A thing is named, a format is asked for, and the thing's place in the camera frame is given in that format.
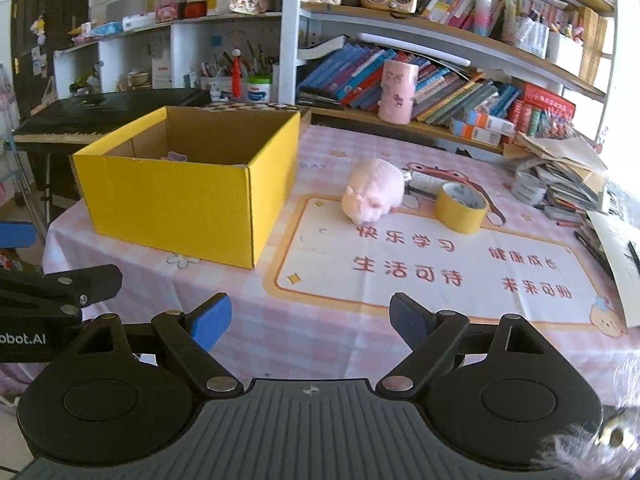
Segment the yellow tape roll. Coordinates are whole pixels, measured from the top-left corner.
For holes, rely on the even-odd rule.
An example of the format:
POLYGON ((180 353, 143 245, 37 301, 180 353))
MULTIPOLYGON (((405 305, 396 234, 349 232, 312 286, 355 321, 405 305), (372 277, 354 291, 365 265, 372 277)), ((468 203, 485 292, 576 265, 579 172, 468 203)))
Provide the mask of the yellow tape roll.
POLYGON ((448 229, 474 234, 486 217, 488 203, 475 188, 460 182, 444 183, 435 202, 435 217, 448 229))

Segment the white spray bottle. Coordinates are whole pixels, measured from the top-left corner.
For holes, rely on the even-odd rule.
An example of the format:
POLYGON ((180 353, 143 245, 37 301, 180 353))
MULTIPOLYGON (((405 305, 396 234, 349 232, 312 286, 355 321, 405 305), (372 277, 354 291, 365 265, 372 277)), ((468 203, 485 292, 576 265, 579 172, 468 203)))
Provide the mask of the white spray bottle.
POLYGON ((442 186, 446 183, 444 179, 421 174, 416 171, 406 171, 404 173, 406 188, 411 192, 416 192, 424 196, 436 196, 442 186))

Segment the pink plush pig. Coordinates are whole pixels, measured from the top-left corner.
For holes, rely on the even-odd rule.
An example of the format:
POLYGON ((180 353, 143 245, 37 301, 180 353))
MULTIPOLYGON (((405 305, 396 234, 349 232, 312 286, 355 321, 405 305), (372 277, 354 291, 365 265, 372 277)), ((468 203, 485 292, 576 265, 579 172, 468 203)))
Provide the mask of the pink plush pig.
POLYGON ((380 158, 360 162, 349 176, 342 211, 356 226, 375 223, 399 208, 405 196, 402 171, 380 158))

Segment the grey toy truck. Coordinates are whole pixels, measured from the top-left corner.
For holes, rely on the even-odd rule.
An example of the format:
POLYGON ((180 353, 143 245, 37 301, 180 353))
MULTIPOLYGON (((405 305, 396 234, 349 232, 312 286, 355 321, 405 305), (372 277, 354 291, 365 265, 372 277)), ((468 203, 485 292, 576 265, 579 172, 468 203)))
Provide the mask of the grey toy truck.
POLYGON ((166 159, 171 162, 186 162, 188 160, 188 156, 176 152, 169 152, 166 159))

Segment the black electronic keyboard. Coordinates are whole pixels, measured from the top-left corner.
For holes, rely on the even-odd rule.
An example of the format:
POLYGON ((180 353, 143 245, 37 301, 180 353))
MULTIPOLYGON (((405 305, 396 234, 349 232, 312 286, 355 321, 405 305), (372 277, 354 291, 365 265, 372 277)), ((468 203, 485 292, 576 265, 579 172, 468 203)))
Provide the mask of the black electronic keyboard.
POLYGON ((16 144, 87 145, 165 106, 205 106, 201 89, 134 90, 57 100, 14 131, 16 144))

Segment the pink checkered tablecloth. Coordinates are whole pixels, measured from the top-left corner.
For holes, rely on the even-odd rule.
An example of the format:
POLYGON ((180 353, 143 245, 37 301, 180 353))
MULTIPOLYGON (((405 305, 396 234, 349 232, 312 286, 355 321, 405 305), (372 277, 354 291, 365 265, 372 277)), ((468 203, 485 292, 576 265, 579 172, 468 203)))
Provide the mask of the pink checkered tablecloth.
POLYGON ((473 322, 516 313, 532 322, 603 400, 616 368, 638 358, 616 288, 570 228, 516 200, 503 168, 425 146, 312 126, 298 144, 294 190, 254 269, 114 240, 94 229, 84 204, 50 227, 49 272, 114 263, 122 289, 104 304, 125 322, 189 311, 215 292, 232 301, 216 358, 239 378, 378 380, 407 354, 388 303, 403 292, 431 311, 473 322), (432 202, 407 196, 401 211, 357 228, 340 198, 355 162, 383 157, 442 179, 478 184, 491 208, 477 232, 436 220, 432 202))

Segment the yellow cardboard box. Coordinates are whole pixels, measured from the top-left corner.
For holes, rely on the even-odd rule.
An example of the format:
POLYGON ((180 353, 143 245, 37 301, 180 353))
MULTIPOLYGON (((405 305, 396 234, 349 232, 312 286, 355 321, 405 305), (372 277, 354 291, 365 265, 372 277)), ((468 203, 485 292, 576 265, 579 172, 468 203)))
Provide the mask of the yellow cardboard box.
POLYGON ((253 269, 295 182, 299 127, 297 112, 154 110, 75 153, 94 229, 253 269))

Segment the white tape roll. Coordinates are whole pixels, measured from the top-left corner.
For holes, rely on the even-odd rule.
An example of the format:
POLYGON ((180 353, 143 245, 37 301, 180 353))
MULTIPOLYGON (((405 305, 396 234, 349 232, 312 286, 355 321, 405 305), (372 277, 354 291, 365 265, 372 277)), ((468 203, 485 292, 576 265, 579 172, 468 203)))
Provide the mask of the white tape roll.
POLYGON ((537 206, 544 201, 547 193, 547 185, 528 172, 517 172, 511 188, 512 195, 520 202, 537 206))

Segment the stack of papers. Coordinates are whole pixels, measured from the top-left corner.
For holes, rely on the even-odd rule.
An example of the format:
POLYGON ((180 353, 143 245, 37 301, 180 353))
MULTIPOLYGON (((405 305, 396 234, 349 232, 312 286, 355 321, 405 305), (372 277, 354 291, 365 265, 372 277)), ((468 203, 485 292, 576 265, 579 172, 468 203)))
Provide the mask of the stack of papers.
POLYGON ((580 136, 531 138, 517 133, 503 156, 514 174, 532 174, 547 185, 537 205, 557 222, 575 227, 574 237, 613 279, 629 328, 639 326, 639 230, 624 218, 606 166, 580 136))

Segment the chessboard box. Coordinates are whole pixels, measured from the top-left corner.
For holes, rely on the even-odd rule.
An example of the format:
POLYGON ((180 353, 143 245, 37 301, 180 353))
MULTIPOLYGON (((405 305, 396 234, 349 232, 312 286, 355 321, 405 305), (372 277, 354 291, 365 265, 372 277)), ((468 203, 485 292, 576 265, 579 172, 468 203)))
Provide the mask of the chessboard box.
POLYGON ((287 112, 300 114, 300 130, 305 131, 311 125, 312 111, 307 107, 279 103, 229 103, 216 102, 203 106, 203 110, 221 112, 287 112))

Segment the white jar green lid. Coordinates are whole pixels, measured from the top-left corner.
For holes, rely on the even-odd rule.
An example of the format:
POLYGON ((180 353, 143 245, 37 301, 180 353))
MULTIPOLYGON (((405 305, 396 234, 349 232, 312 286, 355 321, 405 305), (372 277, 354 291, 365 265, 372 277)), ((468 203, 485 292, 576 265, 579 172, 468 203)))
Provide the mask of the white jar green lid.
POLYGON ((271 77, 252 75, 245 81, 245 99, 250 103, 269 103, 271 101, 271 77))

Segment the pink cylinder cup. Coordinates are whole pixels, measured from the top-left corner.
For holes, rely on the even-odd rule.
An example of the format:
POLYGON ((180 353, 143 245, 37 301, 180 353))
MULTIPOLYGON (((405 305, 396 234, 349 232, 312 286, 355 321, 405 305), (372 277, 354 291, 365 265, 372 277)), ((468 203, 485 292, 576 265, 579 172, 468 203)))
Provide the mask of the pink cylinder cup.
POLYGON ((378 101, 378 118, 393 125, 408 125, 413 109, 413 96, 419 67, 405 62, 384 63, 378 101))

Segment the white bookshelf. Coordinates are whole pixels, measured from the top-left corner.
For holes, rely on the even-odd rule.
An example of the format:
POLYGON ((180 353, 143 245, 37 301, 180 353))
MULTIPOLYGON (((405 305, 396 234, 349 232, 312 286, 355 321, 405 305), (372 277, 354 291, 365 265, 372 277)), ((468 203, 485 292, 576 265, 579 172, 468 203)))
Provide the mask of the white bookshelf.
POLYGON ((228 13, 155 23, 91 40, 54 52, 55 89, 59 98, 66 99, 70 85, 94 70, 100 91, 112 93, 134 68, 159 70, 165 84, 182 88, 186 76, 197 72, 201 62, 221 58, 234 48, 250 53, 264 47, 279 58, 271 96, 289 103, 302 70, 310 65, 300 51, 340 35, 352 41, 381 36, 404 46, 415 44, 444 52, 454 65, 469 61, 486 74, 512 76, 549 90, 574 91, 591 103, 606 102, 605 92, 585 79, 501 41, 424 18, 394 18, 383 11, 327 4, 305 4, 283 13, 228 13))

